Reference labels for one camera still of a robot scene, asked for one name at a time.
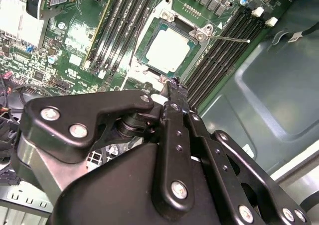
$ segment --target black mechanical arm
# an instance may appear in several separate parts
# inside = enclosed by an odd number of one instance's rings
[[[210,134],[187,90],[34,99],[24,107],[12,166],[54,205],[49,224],[311,224],[225,132]],[[144,138],[87,173],[90,151]]]

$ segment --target motherboard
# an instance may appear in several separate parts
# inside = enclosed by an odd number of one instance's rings
[[[200,108],[291,2],[0,0],[0,72],[53,95],[151,94],[177,77]]]

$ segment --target silver screw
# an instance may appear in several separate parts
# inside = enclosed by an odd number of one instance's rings
[[[69,131],[75,138],[84,138],[88,135],[88,130],[81,124],[72,125]]]
[[[288,209],[283,208],[283,213],[289,221],[293,222],[295,220],[293,214]]]
[[[220,137],[221,137],[223,140],[228,140],[227,136],[226,136],[224,133],[221,133],[221,134],[220,134]]]
[[[145,101],[147,103],[150,102],[149,97],[146,95],[141,96],[141,99],[142,99],[142,101]]]
[[[199,120],[199,117],[196,114],[193,114],[193,118],[194,118],[194,120]]]
[[[178,105],[176,105],[176,104],[170,104],[170,106],[171,106],[175,111],[178,111],[178,110],[179,110]]]
[[[244,205],[240,205],[238,208],[238,211],[241,215],[241,217],[248,223],[252,223],[254,221],[254,217],[251,213],[251,211],[249,210],[249,208],[247,208]]]
[[[295,214],[297,215],[298,218],[300,218],[301,221],[303,221],[304,223],[306,222],[306,218],[299,210],[295,209]]]
[[[60,118],[60,113],[53,108],[45,108],[40,112],[41,116],[45,120],[57,120]]]
[[[171,184],[171,190],[173,194],[178,198],[178,199],[186,199],[187,197],[187,189],[186,187],[180,183],[179,181],[174,181]]]
[[[204,39],[204,34],[202,33],[197,34],[197,40],[201,41],[203,39]]]

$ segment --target sticker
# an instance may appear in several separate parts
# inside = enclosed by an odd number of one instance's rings
[[[82,58],[78,57],[77,55],[72,54],[70,56],[69,63],[72,63],[74,65],[80,66],[81,61],[82,61]]]
[[[50,1],[50,6],[56,5],[56,4],[60,4],[60,3],[64,3],[67,2],[68,0],[51,0]]]
[[[249,144],[246,144],[244,147],[243,147],[243,150],[252,158],[255,157],[254,155],[254,152],[251,150]]]
[[[296,42],[300,37],[302,37],[302,32],[295,32],[293,37],[289,39],[289,42]]]

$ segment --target heatsink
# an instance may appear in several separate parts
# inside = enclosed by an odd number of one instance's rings
[[[16,41],[40,48],[43,45],[48,20],[37,20],[25,11],[20,0],[0,0],[0,32]]]

